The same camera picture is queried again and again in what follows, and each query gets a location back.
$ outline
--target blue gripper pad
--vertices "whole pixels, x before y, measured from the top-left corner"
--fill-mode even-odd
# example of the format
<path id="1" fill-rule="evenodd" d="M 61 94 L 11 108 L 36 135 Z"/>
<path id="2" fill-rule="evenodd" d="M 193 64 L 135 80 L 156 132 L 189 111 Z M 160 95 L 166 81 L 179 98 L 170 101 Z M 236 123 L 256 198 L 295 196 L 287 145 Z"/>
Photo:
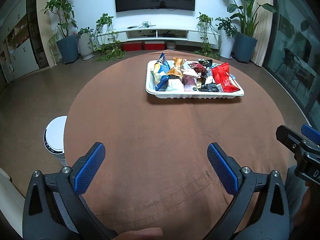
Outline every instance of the blue gripper pad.
<path id="1" fill-rule="evenodd" d="M 76 194 L 81 195 L 87 191 L 105 156 L 104 145 L 96 142 L 87 154 L 80 157 L 72 166 L 70 182 Z"/>
<path id="2" fill-rule="evenodd" d="M 320 133 L 312 127 L 304 124 L 301 127 L 301 133 L 313 141 L 316 145 L 320 144 Z"/>
<path id="3" fill-rule="evenodd" d="M 228 157 L 217 143 L 209 144 L 207 156 L 226 192 L 236 196 L 242 183 L 239 164 Z"/>

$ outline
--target blue plant pot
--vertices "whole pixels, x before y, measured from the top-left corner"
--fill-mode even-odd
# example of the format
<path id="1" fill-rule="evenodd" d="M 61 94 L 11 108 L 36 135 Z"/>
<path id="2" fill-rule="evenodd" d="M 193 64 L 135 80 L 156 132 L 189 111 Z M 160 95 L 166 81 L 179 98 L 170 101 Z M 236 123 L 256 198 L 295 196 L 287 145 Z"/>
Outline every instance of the blue plant pot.
<path id="1" fill-rule="evenodd" d="M 233 47 L 233 58 L 237 61 L 248 63 L 252 57 L 257 40 L 242 33 L 238 33 Z"/>
<path id="2" fill-rule="evenodd" d="M 57 41 L 57 46 L 64 64 L 72 63 L 79 59 L 77 35 L 70 35 Z"/>

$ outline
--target sliding glass door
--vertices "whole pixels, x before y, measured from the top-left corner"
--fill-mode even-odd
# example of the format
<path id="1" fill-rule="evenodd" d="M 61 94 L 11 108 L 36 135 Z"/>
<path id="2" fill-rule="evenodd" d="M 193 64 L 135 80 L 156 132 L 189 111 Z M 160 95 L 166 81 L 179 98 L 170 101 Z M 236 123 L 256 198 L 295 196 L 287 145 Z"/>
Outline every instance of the sliding glass door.
<path id="1" fill-rule="evenodd" d="M 320 25 L 306 0 L 275 0 L 264 67 L 320 130 Z"/>

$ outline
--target white tv stand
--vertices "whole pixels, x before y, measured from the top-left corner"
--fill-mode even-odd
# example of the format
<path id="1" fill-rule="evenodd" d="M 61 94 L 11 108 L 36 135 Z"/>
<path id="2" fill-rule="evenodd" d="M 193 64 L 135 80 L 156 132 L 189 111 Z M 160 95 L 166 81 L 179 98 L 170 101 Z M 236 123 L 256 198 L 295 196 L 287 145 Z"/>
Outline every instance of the white tv stand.
<path id="1" fill-rule="evenodd" d="M 200 35 L 197 28 L 188 27 L 170 27 L 170 26 L 160 26 L 155 25 L 149 28 L 119 28 L 114 29 L 118 32 L 116 39 L 120 42 L 127 41 L 176 41 L 182 45 L 187 45 L 192 42 L 194 46 L 201 46 L 204 38 Z M 216 32 L 208 31 L 208 42 L 212 48 L 217 48 L 219 34 Z M 107 44 L 112 42 L 113 37 L 109 33 L 101 33 L 98 36 L 100 44 Z"/>

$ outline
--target gray plant pot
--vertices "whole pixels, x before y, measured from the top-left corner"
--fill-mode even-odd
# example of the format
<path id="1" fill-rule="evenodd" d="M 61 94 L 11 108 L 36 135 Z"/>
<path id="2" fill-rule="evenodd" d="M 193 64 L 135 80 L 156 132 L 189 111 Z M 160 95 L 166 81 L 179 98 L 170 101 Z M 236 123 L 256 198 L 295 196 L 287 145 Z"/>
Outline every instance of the gray plant pot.
<path id="1" fill-rule="evenodd" d="M 91 33 L 84 33 L 78 36 L 78 48 L 83 60 L 94 56 Z"/>
<path id="2" fill-rule="evenodd" d="M 64 64 L 75 62 L 79 58 L 77 35 L 70 35 L 57 41 Z"/>
<path id="3" fill-rule="evenodd" d="M 248 63 L 252 57 L 257 40 L 242 33 L 238 33 L 233 47 L 233 57 L 240 62 Z"/>

